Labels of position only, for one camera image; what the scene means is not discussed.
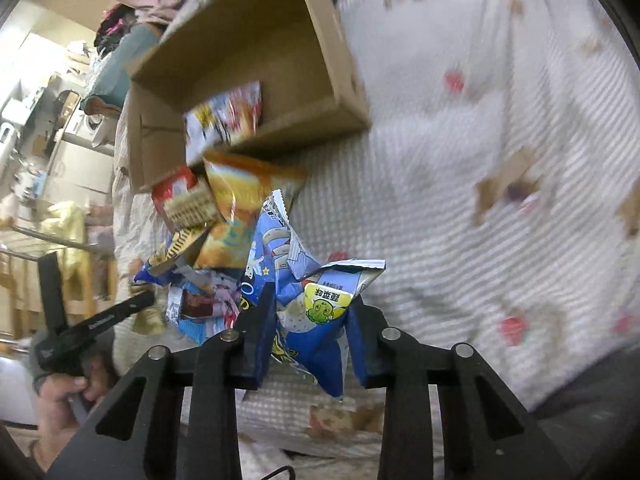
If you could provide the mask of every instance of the black cable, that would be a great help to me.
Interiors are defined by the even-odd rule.
[[[289,480],[296,480],[296,472],[290,465],[282,466],[280,469],[276,469],[276,471],[274,471],[273,473],[269,473],[267,476],[261,478],[260,480],[269,480],[269,478],[273,478],[274,476],[279,475],[280,473],[284,473],[285,471],[289,472]]]

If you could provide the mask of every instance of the blue snack bag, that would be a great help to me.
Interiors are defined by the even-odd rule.
[[[322,266],[291,229],[276,190],[262,206],[241,291],[249,304],[256,304],[264,283],[275,282],[278,334],[273,356],[311,373],[324,391],[340,398],[349,355],[344,313],[384,269],[383,260]]]

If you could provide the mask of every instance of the plastic bag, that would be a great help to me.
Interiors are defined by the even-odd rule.
[[[254,136],[261,114],[258,81],[215,95],[185,113],[187,164],[217,144],[237,144]]]
[[[291,229],[277,190],[262,207],[241,292],[255,305],[264,283],[275,283],[278,335],[273,356],[311,373],[324,391],[340,398],[349,354],[344,314],[351,300],[384,270],[384,260],[322,266]]]
[[[40,223],[43,234],[52,235],[65,240],[84,243],[86,232],[84,226],[84,209],[73,202],[60,202],[47,209],[48,218]],[[80,249],[64,249],[52,244],[47,252],[58,253],[58,264],[64,281],[80,276],[82,268],[90,260],[89,253]]]

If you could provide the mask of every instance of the cardboard box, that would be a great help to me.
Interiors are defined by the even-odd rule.
[[[233,152],[271,158],[369,125],[332,0],[213,0],[131,79],[134,192],[184,165],[184,112],[252,80],[262,86],[262,122],[255,137],[228,147]]]

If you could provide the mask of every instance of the white bedsheet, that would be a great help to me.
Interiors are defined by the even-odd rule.
[[[205,1],[189,1],[168,34]],[[423,343],[473,344],[533,408],[636,337],[638,245],[616,217],[639,173],[632,56],[596,0],[338,3],[373,126],[287,157],[311,174],[292,225],[320,258],[386,258],[365,300]],[[126,164],[126,110],[122,117],[117,164]],[[527,212],[501,202],[475,227],[474,185],[523,145],[539,156],[537,202]],[[122,174],[114,204],[124,273],[164,229],[149,197],[133,197]],[[506,333],[509,318],[520,334]],[[130,326],[116,330],[121,370],[157,342],[189,344],[174,332],[143,338]],[[383,392],[360,389],[350,373],[343,407],[381,402]],[[264,387],[238,404],[238,426],[307,454],[379,452],[376,433],[309,437],[313,404],[334,405],[273,364]]]

